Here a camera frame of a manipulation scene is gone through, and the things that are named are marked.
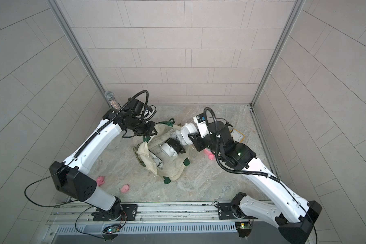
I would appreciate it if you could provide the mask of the pink alarm clock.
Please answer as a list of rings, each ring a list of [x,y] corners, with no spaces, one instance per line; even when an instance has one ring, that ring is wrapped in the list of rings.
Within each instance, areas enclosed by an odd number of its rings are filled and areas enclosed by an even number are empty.
[[[206,156],[208,157],[209,160],[215,160],[215,156],[214,156],[214,154],[210,150],[208,150],[207,148],[205,148],[203,150],[203,152],[206,154]]]

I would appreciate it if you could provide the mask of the white square alarm clock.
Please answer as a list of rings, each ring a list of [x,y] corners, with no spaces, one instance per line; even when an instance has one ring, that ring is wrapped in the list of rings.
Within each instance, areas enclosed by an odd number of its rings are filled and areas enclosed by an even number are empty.
[[[196,134],[198,133],[198,129],[192,123],[186,123],[180,130],[182,138],[183,138],[183,145],[190,145],[193,144],[192,140],[189,138],[189,134]]]

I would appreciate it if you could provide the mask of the black and white alarm clock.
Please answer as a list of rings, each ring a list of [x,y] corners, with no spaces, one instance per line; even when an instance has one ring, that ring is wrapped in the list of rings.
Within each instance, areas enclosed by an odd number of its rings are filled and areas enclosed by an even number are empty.
[[[184,147],[178,141],[172,138],[169,138],[166,143],[172,146],[178,152],[178,154],[184,154],[186,152]]]

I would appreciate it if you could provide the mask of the small white alarm clock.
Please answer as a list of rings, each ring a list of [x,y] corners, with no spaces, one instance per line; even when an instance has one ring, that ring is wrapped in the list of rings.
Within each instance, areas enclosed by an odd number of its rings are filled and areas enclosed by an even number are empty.
[[[161,151],[168,157],[177,157],[178,156],[178,152],[167,143],[164,143],[161,145]]]

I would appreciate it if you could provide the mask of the beige canvas tote bag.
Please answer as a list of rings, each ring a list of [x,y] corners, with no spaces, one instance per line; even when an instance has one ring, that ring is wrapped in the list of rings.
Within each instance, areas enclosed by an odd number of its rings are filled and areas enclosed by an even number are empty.
[[[182,126],[175,124],[173,118],[159,122],[155,125],[158,134],[144,136],[143,143],[135,149],[136,155],[144,167],[154,175],[161,177],[165,184],[178,180],[184,169],[191,164],[190,157],[193,149],[190,145],[181,144],[186,152],[178,154],[177,157],[168,157],[161,151],[161,145],[166,143],[170,134],[181,128]]]

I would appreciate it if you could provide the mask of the yellow square alarm clock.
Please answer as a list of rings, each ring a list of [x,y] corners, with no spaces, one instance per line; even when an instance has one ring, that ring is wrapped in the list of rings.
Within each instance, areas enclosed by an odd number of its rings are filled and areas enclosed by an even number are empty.
[[[245,139],[245,135],[236,129],[233,129],[233,131],[231,132],[231,135],[232,135],[233,140],[236,142],[243,142]]]

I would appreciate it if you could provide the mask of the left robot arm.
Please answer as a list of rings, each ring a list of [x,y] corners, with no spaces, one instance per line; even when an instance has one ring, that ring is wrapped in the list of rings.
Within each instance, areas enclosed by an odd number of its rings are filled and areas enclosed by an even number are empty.
[[[121,200],[102,190],[97,182],[88,176],[97,158],[121,133],[131,130],[135,136],[157,134],[151,118],[157,109],[139,101],[122,109],[109,109],[97,129],[88,139],[63,162],[53,162],[49,168],[55,188],[78,201],[96,207],[92,215],[96,221],[114,221],[122,216]]]

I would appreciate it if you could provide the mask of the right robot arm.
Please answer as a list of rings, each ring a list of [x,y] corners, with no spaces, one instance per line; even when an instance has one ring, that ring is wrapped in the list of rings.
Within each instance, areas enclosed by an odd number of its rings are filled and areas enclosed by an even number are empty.
[[[221,213],[235,219],[258,219],[276,227],[291,244],[306,244],[322,211],[317,201],[307,201],[284,185],[245,144],[233,139],[222,122],[208,124],[207,134],[184,133],[198,151],[209,150],[226,172],[253,182],[271,200],[265,203],[239,192],[228,204],[217,205]]]

